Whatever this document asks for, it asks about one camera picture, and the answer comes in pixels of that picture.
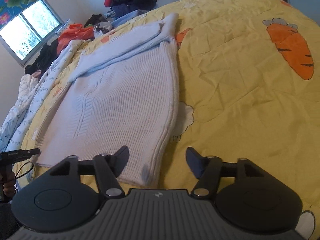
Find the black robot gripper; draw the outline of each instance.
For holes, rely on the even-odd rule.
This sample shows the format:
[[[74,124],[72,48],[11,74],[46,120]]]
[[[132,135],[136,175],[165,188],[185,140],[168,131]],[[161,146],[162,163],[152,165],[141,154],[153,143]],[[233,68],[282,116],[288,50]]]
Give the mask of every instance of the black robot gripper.
[[[225,163],[192,147],[186,160],[198,179],[185,189],[130,189],[118,177],[129,159],[124,146],[92,161],[69,156],[23,188],[12,212],[23,225],[12,240],[302,240],[294,230],[302,212],[299,196],[240,158]],[[80,182],[94,175],[98,193]],[[235,182],[220,192],[221,178]]]

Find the window frame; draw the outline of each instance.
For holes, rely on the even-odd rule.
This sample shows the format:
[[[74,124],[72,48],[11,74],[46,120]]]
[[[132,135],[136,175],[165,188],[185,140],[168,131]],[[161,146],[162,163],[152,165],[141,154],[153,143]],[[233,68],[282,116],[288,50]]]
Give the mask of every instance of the window frame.
[[[61,18],[56,14],[56,12],[49,6],[48,2],[46,0],[41,0],[46,6],[46,8],[49,10],[49,12],[56,18],[56,20],[59,22],[59,25],[55,27],[51,32],[49,32],[44,38],[40,36],[40,34],[34,29],[34,27],[31,25],[31,23],[26,19],[26,17],[23,15],[23,11],[18,14],[21,16],[22,20],[28,25],[28,27],[31,29],[31,31],[34,33],[34,35],[40,40],[40,42],[28,53],[28,55],[25,56],[24,59],[20,59],[19,56],[10,48],[10,46],[5,42],[5,40],[0,35],[0,42],[5,47],[5,49],[10,53],[10,55],[21,65],[21,67],[25,67],[28,65],[29,60],[42,48],[44,44],[48,42],[53,36],[54,33],[59,30],[63,25],[63,21]]]

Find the hand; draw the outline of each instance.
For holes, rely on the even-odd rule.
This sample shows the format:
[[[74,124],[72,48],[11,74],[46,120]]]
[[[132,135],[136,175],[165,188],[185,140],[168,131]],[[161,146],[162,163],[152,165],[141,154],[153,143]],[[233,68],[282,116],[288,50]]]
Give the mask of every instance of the hand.
[[[7,180],[12,180],[14,178],[15,178],[14,172],[10,171],[10,173],[7,174]],[[15,180],[3,184],[3,192],[9,198],[13,198],[13,196],[15,194],[16,189],[15,189],[14,185],[16,185]]]

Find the ribbed knit fabric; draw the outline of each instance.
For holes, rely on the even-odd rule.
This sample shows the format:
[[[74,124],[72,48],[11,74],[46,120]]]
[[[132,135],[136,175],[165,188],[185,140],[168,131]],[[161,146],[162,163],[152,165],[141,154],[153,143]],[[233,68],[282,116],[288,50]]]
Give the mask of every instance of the ribbed knit fabric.
[[[36,146],[42,152],[38,164],[53,166],[69,155],[90,160],[127,145],[129,162],[119,179],[156,186],[178,109],[173,38],[177,18],[173,14],[134,28],[81,56],[70,77],[75,81],[45,134],[42,131],[37,137]]]

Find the yellow blanket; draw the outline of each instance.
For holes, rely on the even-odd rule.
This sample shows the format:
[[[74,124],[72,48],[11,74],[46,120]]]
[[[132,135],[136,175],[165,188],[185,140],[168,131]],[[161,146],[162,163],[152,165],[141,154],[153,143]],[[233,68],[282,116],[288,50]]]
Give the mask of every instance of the yellow blanket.
[[[299,194],[303,210],[308,211],[300,233],[309,238],[315,222],[311,239],[316,239],[320,236],[319,26],[281,0],[181,0],[136,17],[112,35],[171,12],[179,13],[180,105],[158,187],[191,190],[196,184],[185,161],[188,146],[225,162],[246,157]],[[89,43],[84,53],[101,44]],[[76,68],[80,53],[37,112],[23,149],[34,147],[34,134]],[[15,171],[21,165],[15,165]],[[21,173],[28,169],[26,165]],[[45,171],[36,167],[33,176]],[[28,184],[25,178],[19,182]],[[92,177],[83,177],[82,182],[97,189]],[[221,187],[228,183],[231,180],[222,180]]]

